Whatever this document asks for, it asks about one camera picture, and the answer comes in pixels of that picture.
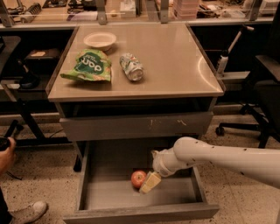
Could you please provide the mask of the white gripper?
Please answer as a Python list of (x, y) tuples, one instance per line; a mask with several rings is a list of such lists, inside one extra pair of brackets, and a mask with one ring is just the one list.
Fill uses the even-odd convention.
[(173, 148), (169, 150), (152, 150), (152, 168), (145, 181), (142, 183), (139, 192), (148, 193), (161, 182), (162, 177), (169, 177), (179, 169), (179, 161), (175, 156)]

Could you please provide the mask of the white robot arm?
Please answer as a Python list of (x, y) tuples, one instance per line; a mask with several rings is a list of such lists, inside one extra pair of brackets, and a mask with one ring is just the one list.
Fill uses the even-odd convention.
[(217, 146), (186, 136), (178, 139), (170, 149), (153, 150), (151, 154), (153, 171), (147, 174), (140, 193), (150, 192), (161, 178), (204, 163), (280, 188), (280, 150)]

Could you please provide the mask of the person's hand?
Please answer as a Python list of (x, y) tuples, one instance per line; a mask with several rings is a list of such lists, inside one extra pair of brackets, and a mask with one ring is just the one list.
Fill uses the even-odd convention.
[(4, 151), (0, 151), (0, 176), (5, 174), (16, 160), (16, 141), (12, 137), (9, 137), (9, 141), (10, 146)]

